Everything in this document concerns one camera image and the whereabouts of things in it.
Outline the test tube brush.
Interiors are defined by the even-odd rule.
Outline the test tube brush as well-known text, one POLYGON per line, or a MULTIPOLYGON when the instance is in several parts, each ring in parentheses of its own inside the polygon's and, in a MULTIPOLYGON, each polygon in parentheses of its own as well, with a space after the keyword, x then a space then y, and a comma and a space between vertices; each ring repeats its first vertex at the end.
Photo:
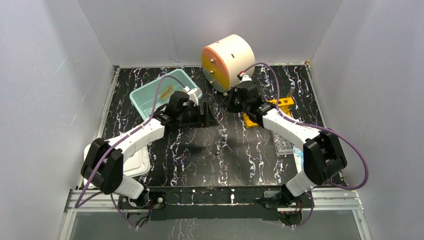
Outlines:
POLYGON ((160 98, 162 100, 170 97, 174 92, 174 86, 170 85, 167 87, 167 89, 160 95, 160 98))

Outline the large glass test tube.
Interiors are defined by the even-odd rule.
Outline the large glass test tube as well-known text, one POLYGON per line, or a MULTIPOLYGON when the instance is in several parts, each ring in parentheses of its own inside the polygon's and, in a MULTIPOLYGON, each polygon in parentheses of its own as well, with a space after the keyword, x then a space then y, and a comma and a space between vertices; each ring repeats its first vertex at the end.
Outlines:
POLYGON ((290 90, 289 90, 289 92, 286 95, 286 98, 293 99, 294 91, 295 91, 295 88, 294 87, 291 87, 290 90))

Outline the metal crucible tongs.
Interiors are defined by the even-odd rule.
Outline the metal crucible tongs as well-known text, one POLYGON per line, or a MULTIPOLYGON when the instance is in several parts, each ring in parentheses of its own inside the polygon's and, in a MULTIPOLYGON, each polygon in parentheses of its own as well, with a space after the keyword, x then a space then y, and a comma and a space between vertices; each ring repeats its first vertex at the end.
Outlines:
POLYGON ((221 134, 220 134, 219 130, 217 129, 215 131, 213 142, 206 146, 206 153, 208 155, 217 156, 219 154, 219 152, 220 152, 220 150, 219 150, 220 138, 221 138, 221 134))

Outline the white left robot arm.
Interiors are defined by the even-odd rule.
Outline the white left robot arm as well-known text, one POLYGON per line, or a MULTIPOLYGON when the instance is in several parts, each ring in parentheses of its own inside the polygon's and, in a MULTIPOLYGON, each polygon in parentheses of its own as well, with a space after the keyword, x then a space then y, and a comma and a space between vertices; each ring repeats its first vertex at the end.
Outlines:
POLYGON ((105 195, 119 194, 130 198, 137 208, 147 206, 150 200, 148 188, 124 174, 124 163, 142 148, 163 138, 169 126, 217 126, 209 103, 198 103, 196 98, 193 94, 175 91, 168 103, 159 106, 149 119, 123 136, 93 140, 85 153, 81 176, 105 195))

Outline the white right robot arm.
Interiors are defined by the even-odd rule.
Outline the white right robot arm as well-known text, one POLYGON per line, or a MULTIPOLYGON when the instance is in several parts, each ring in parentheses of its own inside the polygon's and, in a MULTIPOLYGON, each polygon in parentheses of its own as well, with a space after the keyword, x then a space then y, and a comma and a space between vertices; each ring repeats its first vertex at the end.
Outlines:
POLYGON ((224 102, 231 113, 245 113, 260 127, 275 132, 302 148, 303 169, 282 188, 282 202, 295 207, 302 194, 329 181, 347 166, 339 138, 328 130, 303 126, 266 101, 253 81, 243 81, 233 88, 224 102))

